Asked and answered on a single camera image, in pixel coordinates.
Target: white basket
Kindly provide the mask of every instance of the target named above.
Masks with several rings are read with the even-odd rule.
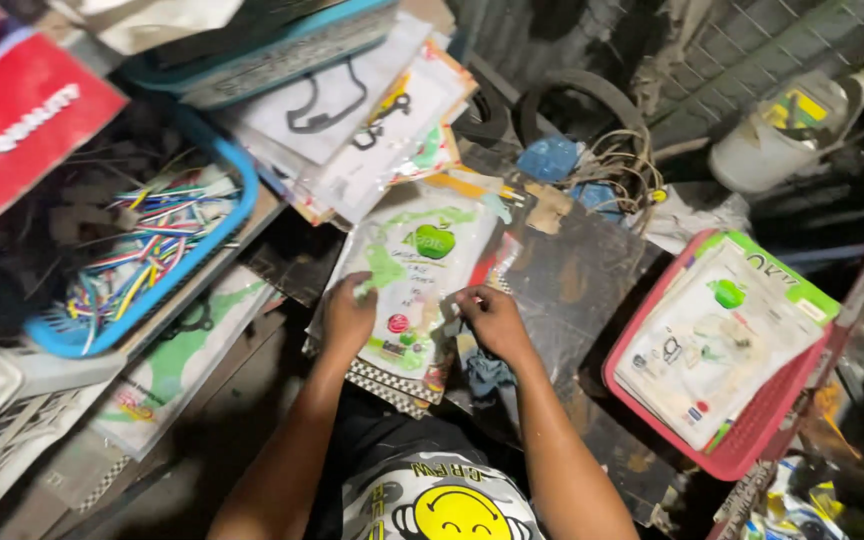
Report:
[[[58,358],[24,336],[0,336],[0,499],[68,432],[125,363],[120,353]]]

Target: person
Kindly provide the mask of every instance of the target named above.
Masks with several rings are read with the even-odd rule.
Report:
[[[559,404],[507,294],[480,285],[455,299],[479,343],[517,378],[535,512],[454,424],[347,399],[354,391],[343,388],[345,374],[376,322],[378,292],[361,301],[354,294],[369,276],[350,275],[331,291],[321,354],[284,422],[228,495],[210,538],[638,538],[616,487]]]

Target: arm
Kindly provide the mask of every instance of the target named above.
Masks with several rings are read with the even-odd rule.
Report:
[[[546,367],[522,324],[516,301],[487,286],[456,294],[475,337],[518,379],[518,417],[529,486],[553,538],[638,538],[629,511],[572,427]]]
[[[359,304],[368,272],[333,289],[322,353],[282,425],[259,452],[212,522],[209,538],[302,538],[322,475],[346,372],[376,322],[377,292]]]

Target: yellow smiley face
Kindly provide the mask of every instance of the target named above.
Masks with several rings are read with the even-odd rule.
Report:
[[[501,510],[470,487],[433,487],[422,493],[414,508],[415,524],[429,540],[512,539],[509,523]]]

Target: pink plastic tray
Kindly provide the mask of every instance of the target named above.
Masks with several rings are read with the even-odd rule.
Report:
[[[655,305],[666,294],[666,289],[672,283],[683,268],[688,268],[695,262],[695,252],[699,246],[711,237],[715,230],[707,229],[696,234],[685,247],[685,250],[676,258],[662,274],[655,284],[649,296],[635,312],[628,325],[622,331],[615,346],[608,354],[605,365],[602,367],[602,378],[606,387],[619,400],[625,403],[642,420],[645,420],[653,430],[665,438],[672,446],[677,448],[690,460],[695,461],[702,469],[725,482],[734,482],[741,479],[749,468],[752,467],[756,458],[769,443],[786,417],[786,412],[791,409],[796,397],[806,385],[809,374],[815,368],[816,362],[822,355],[822,350],[829,340],[830,330],[833,325],[828,325],[824,336],[808,350],[789,362],[788,365],[779,370],[768,382],[765,383],[755,394],[742,411],[742,414],[726,433],[719,445],[710,453],[693,449],[681,437],[675,434],[662,420],[656,418],[647,408],[639,403],[636,398],[622,389],[616,382],[616,366],[622,353],[629,342],[636,335],[636,331],[645,321],[645,318]]]

